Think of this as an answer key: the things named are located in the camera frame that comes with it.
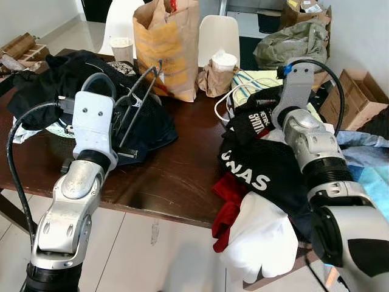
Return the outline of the small crumpled brown bag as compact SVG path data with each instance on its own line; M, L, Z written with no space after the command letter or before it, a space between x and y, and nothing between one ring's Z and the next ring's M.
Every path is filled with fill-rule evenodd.
M239 67L231 68L220 66L213 60L198 73L198 88L205 92L208 97L215 98L227 94L232 86L233 76L239 71Z

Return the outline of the black shirt white letters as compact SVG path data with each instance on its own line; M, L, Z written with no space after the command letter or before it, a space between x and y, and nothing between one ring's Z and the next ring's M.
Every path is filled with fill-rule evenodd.
M311 237L308 187L291 148L270 140L275 126L266 109L250 109L230 120L219 150L223 170L284 211L301 237Z

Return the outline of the green striped cloth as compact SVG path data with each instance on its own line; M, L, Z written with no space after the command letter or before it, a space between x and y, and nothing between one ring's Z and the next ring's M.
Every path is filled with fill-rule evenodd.
M240 106L245 103L251 94L262 89L280 86L282 80L278 80L277 72L269 71L245 71L239 70L231 81L232 104Z

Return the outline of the brown paper bag yellow print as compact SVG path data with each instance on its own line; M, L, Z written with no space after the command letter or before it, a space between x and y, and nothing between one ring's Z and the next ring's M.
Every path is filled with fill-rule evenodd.
M153 0L134 11L139 69L159 66L155 94L195 101L200 16L198 0Z

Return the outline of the black shirt white text bands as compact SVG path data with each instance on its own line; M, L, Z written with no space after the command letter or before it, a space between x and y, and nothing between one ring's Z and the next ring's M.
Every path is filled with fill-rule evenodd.
M15 119L41 103L55 102L62 97L66 100L74 99L76 92L81 90L86 79L94 73L104 72L109 75L119 96L124 95L140 75L139 70L130 62L104 61L86 50L58 57L48 55L46 64L48 70L41 74L22 71L12 78L18 91L9 100L7 109ZM136 89L137 95L144 95L152 78L150 75L145 77ZM142 117L144 137L141 146L145 150L145 156L139 161L131 159L128 164L119 159L120 166L142 163L149 152L166 147L178 138L173 117L161 105L158 96L152 92L151 97L153 100L145 104Z

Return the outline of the pale crumpled cloth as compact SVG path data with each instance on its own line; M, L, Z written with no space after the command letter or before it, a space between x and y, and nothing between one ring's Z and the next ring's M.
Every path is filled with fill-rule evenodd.
M28 138L35 136L37 133L39 133L39 130L25 129L20 125L12 136L12 142L14 144L23 144Z

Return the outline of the white lidded cup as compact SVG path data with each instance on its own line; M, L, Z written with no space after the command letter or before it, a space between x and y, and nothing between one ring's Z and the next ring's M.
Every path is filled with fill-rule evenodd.
M231 55L222 49L216 51L210 59L210 66L217 73L235 74L239 69L238 63L239 60L235 55Z

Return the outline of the light blue cloth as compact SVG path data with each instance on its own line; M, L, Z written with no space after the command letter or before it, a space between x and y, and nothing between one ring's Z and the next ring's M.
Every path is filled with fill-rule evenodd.
M389 141L376 134L341 130L338 144L348 170L389 221Z

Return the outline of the red cloth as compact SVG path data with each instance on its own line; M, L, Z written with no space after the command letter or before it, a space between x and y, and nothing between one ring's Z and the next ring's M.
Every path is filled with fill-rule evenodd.
M227 248L230 240L230 228L241 211L241 202L249 192L248 188L236 180L231 173L225 173L212 186L212 191L224 203L212 223L212 237L216 242L212 245L214 252L220 253Z

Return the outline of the white plastic chair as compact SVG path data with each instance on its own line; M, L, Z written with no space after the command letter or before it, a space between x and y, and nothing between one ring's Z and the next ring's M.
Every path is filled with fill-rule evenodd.
M212 55L223 49L236 56L236 65L241 64L239 25L231 16L203 17L198 31L198 66L205 67Z
M145 5L144 0L113 0L106 16L105 37L99 50L100 55L114 55L109 39L129 37L134 42L134 11Z

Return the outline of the grey plastic hanger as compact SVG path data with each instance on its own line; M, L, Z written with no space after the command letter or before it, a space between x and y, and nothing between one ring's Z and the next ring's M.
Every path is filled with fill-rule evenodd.
M116 90L116 86L115 86L114 81L111 80L111 78L109 78L109 75L106 75L106 73L104 73L104 72L97 72L97 73L90 75L86 79L86 81L83 83L83 86L81 87L81 91L90 92L89 87L91 86L91 84L94 81L103 81L103 83L105 83L109 88L108 97L111 97L114 99L114 108L113 108L113 113L114 113L115 108L117 108L120 105L120 103L122 103L122 101L124 101L125 99L128 99L128 97L131 97L131 95L136 94L136 89L139 88L141 82L144 81L144 79L148 75L150 75L150 76L153 76L153 80L151 81L147 90L145 90L144 95L142 95L142 96L137 95L138 97L144 99L143 104L145 105L146 103L151 103L153 100L153 98L151 97L152 88L154 86L154 83L159 79L159 76L160 76L160 73L162 70L162 64L163 64L162 61L159 60L155 66L152 66L152 67L148 68L147 70L145 70L144 73L139 75L137 80L134 82L134 85L129 87L128 89L126 89L125 94L122 96L117 95L117 90ZM113 119L111 120L112 137L113 137L114 119L115 119L115 117L113 117ZM138 161L140 159L144 158L145 153L146 153L146 150L144 150L144 148L140 148L140 150L141 150L141 152L140 152L140 156L139 156ZM130 159L120 159L120 162L125 163L125 164L128 164L129 161L130 161Z

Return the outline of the small cardboard box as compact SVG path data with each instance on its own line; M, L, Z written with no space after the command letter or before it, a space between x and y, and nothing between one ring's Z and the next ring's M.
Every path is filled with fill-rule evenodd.
M331 17L331 8L323 6L318 0L286 0L286 6L281 12L280 29L310 19L319 19L330 30Z

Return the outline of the olive green bag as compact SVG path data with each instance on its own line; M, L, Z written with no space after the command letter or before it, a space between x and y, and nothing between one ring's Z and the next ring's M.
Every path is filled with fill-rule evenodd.
M278 69L290 58L313 58L319 62L328 60L329 33L325 23L310 19L286 27L264 37L253 51L259 69Z

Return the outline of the white paper cup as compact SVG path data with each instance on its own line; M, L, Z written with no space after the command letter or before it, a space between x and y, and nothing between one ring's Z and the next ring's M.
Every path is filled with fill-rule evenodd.
M116 61L134 62L134 42L129 37L111 37L109 45Z

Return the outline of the large open cardboard box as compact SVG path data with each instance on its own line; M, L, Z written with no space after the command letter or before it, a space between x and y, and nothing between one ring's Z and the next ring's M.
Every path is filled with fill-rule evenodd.
M389 99L369 72L345 69L339 75L345 90L345 116L341 129L366 131L387 138L389 126L384 111Z

